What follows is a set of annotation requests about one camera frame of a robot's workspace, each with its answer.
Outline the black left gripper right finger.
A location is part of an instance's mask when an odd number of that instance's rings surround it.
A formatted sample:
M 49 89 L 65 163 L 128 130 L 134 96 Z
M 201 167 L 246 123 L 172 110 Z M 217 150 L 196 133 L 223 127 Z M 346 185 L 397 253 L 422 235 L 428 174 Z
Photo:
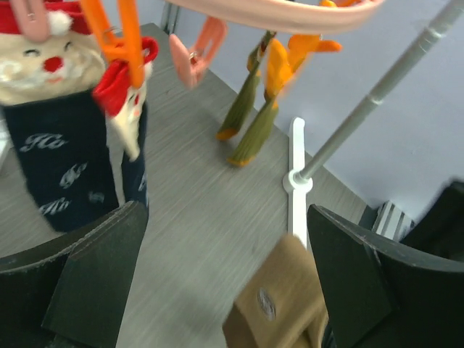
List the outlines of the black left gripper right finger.
M 379 236 L 324 207 L 307 211 L 338 347 L 462 347 L 463 263 Z

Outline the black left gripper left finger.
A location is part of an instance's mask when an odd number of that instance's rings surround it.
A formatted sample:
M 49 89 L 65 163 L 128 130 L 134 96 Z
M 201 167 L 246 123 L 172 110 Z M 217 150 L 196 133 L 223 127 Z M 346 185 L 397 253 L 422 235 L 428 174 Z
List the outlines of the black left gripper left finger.
M 128 202 L 1 259 L 2 347 L 115 347 L 148 210 Z

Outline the navy santa sock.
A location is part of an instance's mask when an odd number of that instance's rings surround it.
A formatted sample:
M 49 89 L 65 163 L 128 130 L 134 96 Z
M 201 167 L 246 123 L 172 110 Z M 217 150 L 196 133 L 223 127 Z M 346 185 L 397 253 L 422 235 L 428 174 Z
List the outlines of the navy santa sock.
M 144 82 L 141 87 L 131 85 L 128 64 L 122 60 L 111 62 L 92 97 L 115 130 L 124 153 L 121 162 L 125 201 L 140 202 L 149 207 L 144 146 L 148 107 L 147 84 L 152 75 L 153 61 L 159 48 L 154 38 L 141 39 L 144 54 Z
M 29 41 L 1 3 L 1 112 L 38 211 L 58 232 L 117 208 L 107 128 L 91 92 L 105 64 L 76 1 L 43 1 L 49 38 Z

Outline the tan sock with oval patch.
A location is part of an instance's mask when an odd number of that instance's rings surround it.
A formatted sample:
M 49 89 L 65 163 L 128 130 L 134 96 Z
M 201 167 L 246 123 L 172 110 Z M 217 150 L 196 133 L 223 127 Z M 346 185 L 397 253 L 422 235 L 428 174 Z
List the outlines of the tan sock with oval patch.
M 223 334 L 227 347 L 320 347 L 327 323 L 314 257 L 285 235 L 235 298 Z

